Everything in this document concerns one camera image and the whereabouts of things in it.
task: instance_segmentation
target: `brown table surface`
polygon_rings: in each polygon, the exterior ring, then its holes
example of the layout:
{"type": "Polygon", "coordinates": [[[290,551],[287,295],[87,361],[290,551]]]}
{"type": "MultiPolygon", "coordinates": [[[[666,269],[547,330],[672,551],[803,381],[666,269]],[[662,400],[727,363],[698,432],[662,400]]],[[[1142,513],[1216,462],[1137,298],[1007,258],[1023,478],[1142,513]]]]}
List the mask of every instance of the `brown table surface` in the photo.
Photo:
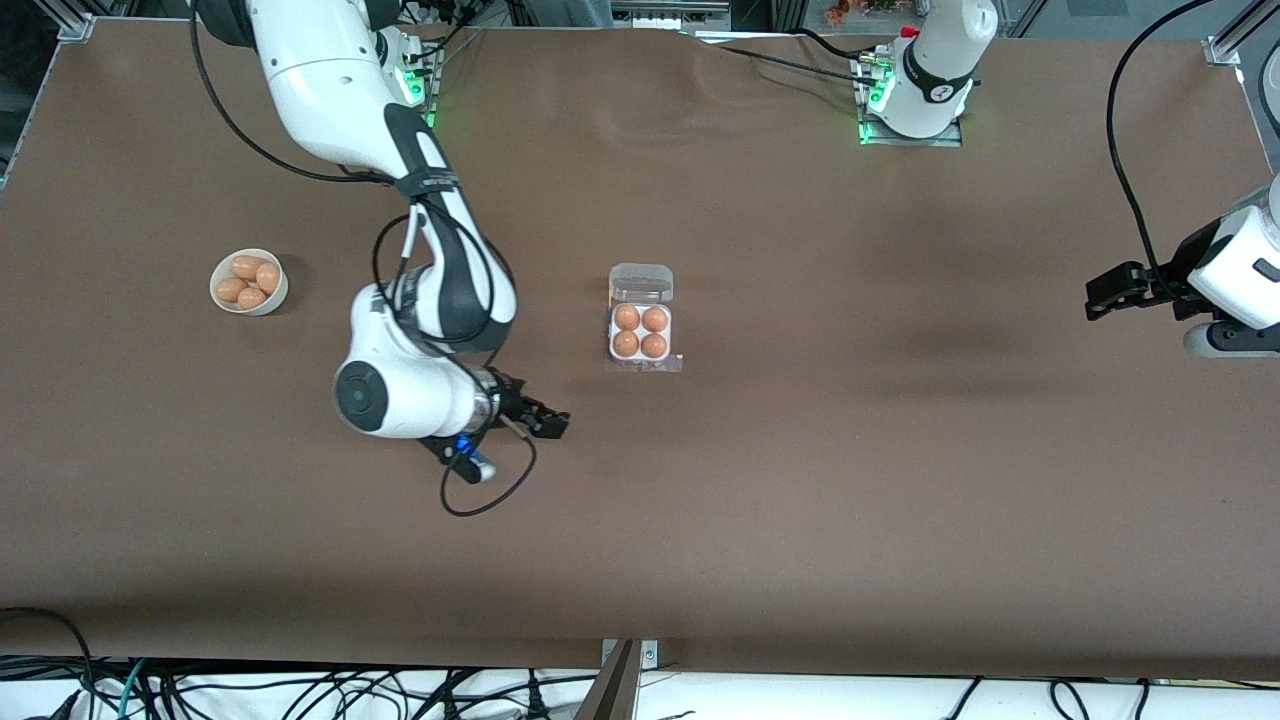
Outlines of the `brown table surface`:
{"type": "MultiPolygon", "coordinates": [[[[1121,47],[997,41],[965,146],[915,150],[859,146],[840,81],[690,37],[477,38],[438,131],[518,277],[498,365],[573,424],[456,520],[421,447],[330,398],[402,201],[252,155],[183,24],[100,22],[0,200],[0,600],[114,655],[589,665],[658,637],[686,667],[1274,675],[1277,365],[1187,356],[1167,309],[1084,320],[1140,254],[1102,132],[1121,47]],[[274,315],[209,301],[244,246],[284,259],[274,315]],[[604,359],[620,261],[675,270],[684,373],[604,359]]],[[[206,53],[244,129],[321,169],[255,56],[206,53]]],[[[1197,45],[1152,44],[1120,105],[1162,255],[1267,179],[1197,45]]]]}

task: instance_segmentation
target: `egg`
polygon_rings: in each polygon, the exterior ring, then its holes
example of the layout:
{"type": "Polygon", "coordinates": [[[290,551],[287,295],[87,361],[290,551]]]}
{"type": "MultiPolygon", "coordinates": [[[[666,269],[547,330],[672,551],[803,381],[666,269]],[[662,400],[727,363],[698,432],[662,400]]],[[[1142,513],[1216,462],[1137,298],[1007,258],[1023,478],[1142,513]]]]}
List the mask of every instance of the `egg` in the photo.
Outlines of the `egg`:
{"type": "Polygon", "coordinates": [[[640,351],[645,354],[646,357],[662,357],[667,352],[667,338],[658,333],[645,336],[644,342],[640,343],[640,351]]]}
{"type": "Polygon", "coordinates": [[[650,307],[644,311],[644,329],[652,333],[660,333],[667,329],[667,323],[669,322],[671,318],[667,316],[667,311],[662,307],[650,307]]]}
{"type": "Polygon", "coordinates": [[[252,310],[266,302],[266,293],[256,287],[246,287],[236,300],[241,304],[241,309],[252,310]]]}
{"type": "Polygon", "coordinates": [[[622,331],[613,336],[613,351],[618,354],[620,357],[631,357],[640,350],[640,338],[636,333],[631,331],[622,331]]]}
{"type": "Polygon", "coordinates": [[[280,269],[271,263],[262,263],[257,266],[257,287],[271,295],[275,288],[280,287],[280,269]]]}
{"type": "Polygon", "coordinates": [[[227,278],[218,283],[218,288],[214,292],[218,295],[218,300],[223,302],[236,302],[239,300],[241,291],[247,287],[248,283],[241,278],[227,278]]]}
{"type": "Polygon", "coordinates": [[[613,324],[625,331],[634,331],[640,327],[640,311],[635,305],[618,305],[613,311],[613,324]]]}
{"type": "Polygon", "coordinates": [[[257,266],[262,263],[266,263],[266,260],[253,258],[252,255],[237,255],[232,258],[232,273],[238,278],[251,281],[257,277],[257,266]]]}

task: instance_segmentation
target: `bowl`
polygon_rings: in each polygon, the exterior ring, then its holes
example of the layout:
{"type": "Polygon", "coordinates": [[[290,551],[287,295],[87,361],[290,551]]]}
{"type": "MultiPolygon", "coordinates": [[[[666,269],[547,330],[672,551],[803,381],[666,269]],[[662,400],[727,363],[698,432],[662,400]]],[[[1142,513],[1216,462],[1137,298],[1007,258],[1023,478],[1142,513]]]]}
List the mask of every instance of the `bowl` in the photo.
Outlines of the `bowl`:
{"type": "MultiPolygon", "coordinates": [[[[257,287],[256,282],[250,281],[250,287],[257,287]]],[[[259,250],[256,247],[247,247],[244,250],[237,250],[214,268],[214,274],[209,275],[209,297],[212,299],[214,305],[220,309],[232,313],[234,315],[266,315],[271,310],[275,310],[284,302],[284,296],[289,293],[289,275],[284,273],[284,265],[280,264],[280,259],[271,255],[266,250],[259,250]],[[236,273],[232,272],[232,260],[239,258],[241,255],[248,255],[250,258],[261,258],[268,263],[274,264],[280,269],[280,284],[275,288],[275,292],[266,296],[266,302],[259,305],[252,310],[244,310],[236,302],[224,302],[218,299],[218,283],[227,278],[234,278],[236,273]]]]}

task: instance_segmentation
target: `black wire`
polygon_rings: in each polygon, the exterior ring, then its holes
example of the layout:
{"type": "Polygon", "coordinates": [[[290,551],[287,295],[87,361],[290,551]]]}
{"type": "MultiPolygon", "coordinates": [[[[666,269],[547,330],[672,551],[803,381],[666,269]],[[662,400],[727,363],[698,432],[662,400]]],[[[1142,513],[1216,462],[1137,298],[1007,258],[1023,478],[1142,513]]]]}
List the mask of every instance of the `black wire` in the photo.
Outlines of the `black wire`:
{"type": "Polygon", "coordinates": [[[525,484],[525,480],[527,480],[529,475],[534,471],[534,465],[538,464],[538,446],[534,445],[534,441],[527,434],[521,434],[520,439],[525,441],[525,445],[529,446],[529,464],[525,465],[525,471],[521,473],[520,477],[516,478],[516,482],[511,483],[511,487],[503,491],[502,495],[481,505],[480,507],[472,510],[458,510],[452,505],[449,505],[449,497],[447,492],[449,471],[453,469],[453,461],[457,460],[460,455],[462,455],[461,452],[456,454],[453,459],[449,460],[449,466],[444,469],[444,475],[440,478],[440,505],[444,506],[444,511],[448,512],[449,515],[453,515],[454,518],[475,518],[476,515],[481,515],[484,512],[493,510],[494,507],[498,507],[508,497],[516,495],[516,491],[520,489],[520,486],[525,484]]]}
{"type": "Polygon", "coordinates": [[[822,45],[822,49],[826,50],[827,53],[831,53],[832,55],[837,58],[844,58],[846,60],[856,60],[858,56],[861,55],[863,53],[869,53],[872,50],[876,50],[874,45],[872,45],[870,47],[864,47],[861,50],[841,50],[840,47],[836,47],[835,45],[827,42],[826,37],[818,35],[817,32],[806,27],[797,27],[788,29],[787,35],[804,35],[805,37],[812,38],[818,45],[822,45]]]}
{"type": "Polygon", "coordinates": [[[87,684],[88,685],[87,687],[87,689],[88,689],[88,717],[97,717],[97,715],[95,714],[96,712],[95,707],[93,707],[93,701],[95,701],[95,697],[96,697],[96,691],[93,688],[93,684],[95,684],[93,683],[93,657],[92,657],[92,655],[88,651],[88,642],[84,641],[84,635],[79,632],[79,628],[76,626],[76,623],[72,623],[70,619],[67,618],[65,615],[63,615],[61,612],[54,612],[52,610],[45,610],[44,607],[28,607],[28,606],[0,607],[0,615],[37,615],[40,618],[46,618],[49,620],[54,620],[54,621],[61,624],[64,628],[67,628],[68,630],[72,632],[72,635],[76,637],[76,644],[79,646],[81,656],[84,659],[84,678],[81,682],[81,684],[87,684]]]}
{"type": "Polygon", "coordinates": [[[209,79],[209,70],[205,69],[205,59],[200,53],[200,33],[196,31],[196,8],[200,0],[191,0],[191,18],[188,23],[191,29],[191,55],[196,60],[196,72],[200,73],[200,82],[204,83],[205,92],[209,94],[209,101],[214,104],[214,109],[218,110],[218,114],[223,118],[223,122],[227,123],[227,127],[229,127],[232,132],[236,133],[236,137],[241,138],[241,142],[248,145],[255,152],[257,152],[262,158],[266,158],[278,168],[283,168],[285,170],[289,170],[291,173],[302,176],[305,178],[324,181],[324,182],[379,182],[370,177],[362,177],[362,176],[326,176],[323,173],[312,173],[311,170],[303,170],[297,165],[291,165],[289,163],[285,163],[284,160],[276,158],[275,155],[271,155],[265,149],[262,149],[261,145],[253,142],[253,140],[250,138],[250,136],[244,135],[244,131],[242,131],[239,126],[236,124],[236,120],[233,120],[232,117],[227,113],[227,108],[223,106],[223,101],[218,99],[218,91],[214,90],[214,83],[210,82],[209,79]]]}
{"type": "MultiPolygon", "coordinates": [[[[434,205],[426,204],[425,206],[426,208],[433,208],[434,205]]],[[[460,228],[461,231],[463,231],[466,233],[466,236],[468,237],[468,240],[472,242],[472,247],[477,251],[477,254],[480,254],[477,243],[475,241],[475,237],[465,227],[462,227],[461,223],[458,223],[456,219],[453,219],[453,217],[449,215],[448,213],[443,213],[443,217],[447,218],[449,222],[454,223],[454,225],[457,228],[460,228]]],[[[385,225],[383,225],[383,229],[379,231],[379,233],[378,233],[378,238],[374,241],[374,247],[372,247],[372,252],[371,252],[371,265],[372,265],[372,272],[374,272],[374,287],[378,288],[378,293],[381,296],[383,302],[387,304],[387,307],[388,307],[388,310],[390,310],[392,318],[396,320],[397,325],[401,324],[401,316],[399,316],[401,309],[399,309],[398,304],[392,302],[392,297],[388,297],[388,295],[387,295],[387,290],[384,288],[383,279],[381,279],[381,273],[378,269],[378,256],[379,256],[379,254],[381,251],[383,242],[387,240],[387,234],[396,225],[403,223],[407,219],[408,219],[408,215],[404,214],[404,215],[401,215],[401,217],[390,220],[385,225]]],[[[503,259],[500,261],[502,261],[503,266],[506,268],[506,259],[503,259]]],[[[403,272],[404,264],[406,264],[404,259],[401,259],[399,268],[401,268],[402,272],[403,272]]],[[[489,278],[489,305],[490,305],[490,309],[485,311],[485,320],[481,324],[479,332],[484,332],[484,328],[488,327],[488,324],[490,322],[490,315],[493,313],[492,306],[493,306],[493,302],[494,302],[494,300],[497,297],[495,292],[494,292],[495,288],[493,287],[493,273],[492,273],[492,270],[489,268],[489,263],[485,261],[484,265],[485,265],[485,273],[488,274],[488,278],[489,278]]],[[[398,279],[393,281],[393,283],[398,284],[398,279]]],[[[515,281],[513,279],[512,279],[512,286],[515,286],[515,281]]],[[[430,336],[428,333],[421,333],[421,337],[426,342],[428,346],[430,346],[433,350],[436,351],[438,355],[440,355],[442,357],[444,357],[449,363],[453,363],[454,366],[457,366],[463,373],[466,373],[471,378],[471,382],[475,383],[475,386],[480,389],[481,393],[488,392],[488,388],[484,387],[484,383],[480,380],[480,378],[476,377],[475,373],[471,372],[470,368],[467,368],[461,361],[458,361],[452,354],[444,352],[442,348],[435,347],[435,342],[436,342],[438,338],[434,338],[433,336],[430,336]]],[[[498,356],[498,351],[499,350],[502,350],[500,346],[497,347],[497,348],[494,348],[493,352],[489,354],[489,357],[485,360],[485,368],[488,368],[489,365],[493,364],[493,360],[494,360],[494,357],[498,356]]],[[[471,441],[472,450],[477,451],[480,448],[480,445],[484,442],[485,437],[488,437],[488,434],[489,434],[489,428],[492,428],[492,425],[485,427],[484,429],[481,429],[480,433],[471,441]]],[[[494,507],[497,507],[498,505],[500,505],[503,501],[506,501],[508,497],[511,497],[517,489],[520,489],[520,486],[522,486],[525,483],[525,480],[529,479],[529,475],[534,471],[534,466],[538,464],[538,448],[534,446],[534,442],[531,439],[529,439],[527,437],[522,437],[522,439],[525,441],[526,445],[529,445],[529,448],[530,448],[530,460],[529,460],[529,464],[525,466],[525,471],[521,473],[520,478],[517,478],[516,482],[512,483],[512,486],[509,488],[507,488],[506,492],[503,492],[500,496],[498,496],[497,500],[494,500],[492,502],[488,502],[488,503],[485,503],[485,505],[483,505],[483,506],[480,506],[477,509],[474,509],[474,510],[457,510],[456,507],[453,507],[452,505],[449,505],[448,493],[447,493],[445,488],[447,488],[448,482],[449,482],[449,475],[453,474],[453,469],[457,465],[458,459],[462,457],[461,452],[456,452],[453,455],[453,457],[449,459],[448,465],[444,466],[444,474],[440,475],[440,506],[444,507],[444,511],[448,512],[449,515],[453,515],[454,518],[474,518],[476,515],[480,515],[483,512],[488,512],[489,510],[493,510],[494,507]]]]}
{"type": "Polygon", "coordinates": [[[1075,688],[1071,687],[1071,683],[1068,683],[1066,680],[1053,680],[1052,683],[1050,683],[1048,700],[1050,702],[1053,703],[1053,710],[1056,710],[1057,714],[1061,715],[1064,720],[1089,720],[1089,710],[1084,707],[1084,701],[1080,700],[1080,693],[1075,692],[1075,688]],[[1080,708],[1080,717],[1073,717],[1068,715],[1066,710],[1064,710],[1062,706],[1057,702],[1059,687],[1065,687],[1068,692],[1071,693],[1071,697],[1075,698],[1075,706],[1080,708]]]}
{"type": "Polygon", "coordinates": [[[765,60],[768,63],[776,63],[778,65],[786,65],[788,68],[795,68],[797,70],[805,70],[808,73],[815,73],[819,76],[827,76],[833,78],[840,78],[844,81],[860,83],[860,85],[876,85],[876,81],[867,77],[856,77],[849,73],[837,73],[835,70],[828,70],[823,68],[815,68],[813,65],[805,65],[804,63],[792,63],[791,60],[783,60],[782,58],[774,58],[773,55],[762,55],[760,53],[753,53],[750,50],[742,50],[741,47],[727,47],[724,45],[719,46],[721,50],[727,50],[730,53],[736,53],[739,55],[746,55],[748,58],[755,58],[758,60],[765,60]]]}
{"type": "Polygon", "coordinates": [[[982,682],[982,675],[974,676],[973,682],[969,683],[969,687],[965,688],[964,693],[960,694],[960,700],[956,702],[956,706],[951,710],[951,715],[947,715],[942,720],[956,720],[957,717],[960,717],[960,714],[964,712],[964,706],[968,705],[969,702],[969,696],[973,694],[973,691],[978,689],[978,683],[980,682],[982,682]]]}
{"type": "Polygon", "coordinates": [[[1156,259],[1156,249],[1151,243],[1151,233],[1147,232],[1147,219],[1142,214],[1142,208],[1138,205],[1138,199],[1134,196],[1133,186],[1129,184],[1129,176],[1124,172],[1124,164],[1120,163],[1120,152],[1116,149],[1116,128],[1115,128],[1115,109],[1116,109],[1116,90],[1120,87],[1120,77],[1124,74],[1125,68],[1129,65],[1129,59],[1138,47],[1160,28],[1165,27],[1174,19],[1199,8],[1201,5],[1207,5],[1213,0],[1192,0],[1180,8],[1170,10],[1164,17],[1151,23],[1147,29],[1142,31],[1138,37],[1129,45],[1120,56],[1120,63],[1116,64],[1115,73],[1111,76],[1111,87],[1107,88],[1107,150],[1111,152],[1111,167],[1116,172],[1116,179],[1120,181],[1120,188],[1124,191],[1125,200],[1129,201],[1129,208],[1133,210],[1133,219],[1138,224],[1138,237],[1142,240],[1142,249],[1147,254],[1147,263],[1151,265],[1151,272],[1160,283],[1161,290],[1169,297],[1178,297],[1178,295],[1170,288],[1169,282],[1165,279],[1165,273],[1160,269],[1160,261],[1156,259]]]}
{"type": "MultiPolygon", "coordinates": [[[[428,332],[424,332],[422,329],[417,329],[417,336],[421,340],[426,341],[426,345],[430,346],[431,350],[434,350],[436,354],[439,354],[442,356],[452,357],[452,354],[444,352],[444,350],[442,350],[442,348],[439,348],[436,346],[438,345],[457,345],[457,343],[462,343],[462,342],[470,342],[470,341],[480,337],[481,334],[484,334],[484,332],[493,323],[493,319],[492,319],[493,306],[498,301],[497,286],[495,286],[495,283],[493,281],[493,268],[490,268],[489,263],[484,259],[484,250],[483,250],[483,247],[492,249],[493,246],[489,245],[488,242],[485,242],[485,245],[481,246],[480,241],[476,240],[476,237],[471,233],[471,231],[468,231],[466,227],[463,227],[462,223],[460,223],[447,210],[443,210],[443,209],[438,208],[434,202],[431,202],[429,200],[424,201],[422,202],[422,208],[426,209],[428,215],[435,217],[438,219],[444,220],[447,224],[449,224],[454,231],[460,232],[462,234],[462,237],[465,237],[467,240],[467,242],[471,245],[471,249],[475,250],[476,255],[480,256],[480,261],[484,264],[485,279],[488,281],[488,284],[489,284],[489,307],[484,309],[484,319],[480,322],[480,325],[476,327],[474,331],[471,331],[468,333],[465,333],[465,334],[461,334],[461,336],[457,336],[457,337],[451,337],[451,336],[436,337],[436,336],[433,336],[433,334],[430,334],[428,332]]],[[[392,297],[388,297],[388,295],[387,295],[387,290],[385,290],[384,283],[383,283],[381,273],[378,269],[378,256],[381,252],[383,242],[387,240],[387,234],[396,225],[403,223],[407,219],[408,219],[408,215],[404,214],[404,215],[401,215],[401,217],[396,218],[394,220],[390,220],[385,225],[383,225],[383,229],[379,231],[379,233],[378,233],[378,238],[374,241],[372,255],[371,255],[371,258],[372,258],[372,270],[374,270],[374,287],[378,288],[378,293],[381,296],[383,302],[387,304],[387,307],[392,311],[392,315],[396,319],[397,324],[399,324],[399,322],[401,322],[399,313],[401,313],[402,307],[401,307],[399,302],[392,302],[392,297]]],[[[404,260],[404,259],[401,259],[401,260],[402,260],[401,261],[401,273],[403,273],[403,268],[406,266],[407,260],[404,260]]],[[[393,279],[393,282],[390,284],[394,288],[394,287],[398,287],[398,283],[399,283],[399,277],[397,277],[396,279],[393,279]]],[[[394,296],[394,295],[396,295],[396,291],[393,290],[392,291],[392,296],[394,296]]],[[[454,361],[454,364],[458,365],[460,368],[462,366],[457,361],[454,361]]],[[[475,375],[472,375],[472,379],[476,380],[476,386],[480,387],[481,392],[484,392],[484,389],[485,389],[484,384],[480,383],[480,380],[477,378],[475,378],[475,375]]]]}
{"type": "Polygon", "coordinates": [[[1142,693],[1138,694],[1138,707],[1133,708],[1133,720],[1142,720],[1142,711],[1147,710],[1147,697],[1151,696],[1151,683],[1146,678],[1138,678],[1142,693]]]}
{"type": "Polygon", "coordinates": [[[1245,683],[1244,680],[1222,680],[1222,682],[1233,685],[1240,685],[1242,688],[1249,688],[1252,691],[1280,691],[1280,688],[1275,685],[1260,685],[1257,683],[1245,683]]]}
{"type": "Polygon", "coordinates": [[[1271,120],[1271,129],[1280,133],[1280,118],[1276,118],[1276,109],[1267,104],[1266,90],[1267,60],[1275,58],[1277,51],[1280,51],[1280,40],[1276,40],[1276,44],[1271,46],[1271,51],[1267,53],[1267,56],[1262,60],[1262,70],[1258,72],[1258,101],[1262,102],[1262,111],[1266,113],[1267,119],[1271,120]]]}
{"type": "Polygon", "coordinates": [[[444,682],[440,683],[440,687],[431,691],[431,694],[425,701],[422,701],[422,705],[417,708],[416,712],[413,712],[413,716],[410,720],[422,720],[422,717],[426,716],[426,714],[430,712],[433,707],[440,703],[440,701],[444,698],[445,694],[453,692],[453,688],[461,685],[462,683],[474,678],[479,673],[480,670],[476,667],[465,667],[462,670],[458,670],[457,673],[449,670],[449,674],[445,675],[444,682]]]}
{"type": "MultiPolygon", "coordinates": [[[[567,678],[540,679],[540,680],[538,680],[538,685],[539,687],[547,687],[547,685],[558,685],[561,683],[585,683],[588,680],[594,680],[594,679],[595,679],[595,675],[570,675],[567,678]]],[[[507,696],[509,696],[512,693],[518,693],[521,691],[527,691],[531,687],[534,687],[534,683],[525,683],[522,685],[513,685],[513,687],[509,687],[509,688],[506,688],[506,689],[494,691],[494,692],[492,692],[492,693],[489,693],[486,696],[481,696],[481,697],[479,697],[479,698],[468,702],[463,707],[458,708],[458,714],[457,715],[445,716],[443,720],[457,720],[457,717],[461,716],[463,712],[471,710],[472,707],[480,705],[481,702],[493,702],[493,701],[499,701],[499,700],[508,700],[509,701],[511,698],[507,697],[507,696]]],[[[420,720],[420,719],[419,717],[413,717],[413,720],[420,720]]]]}

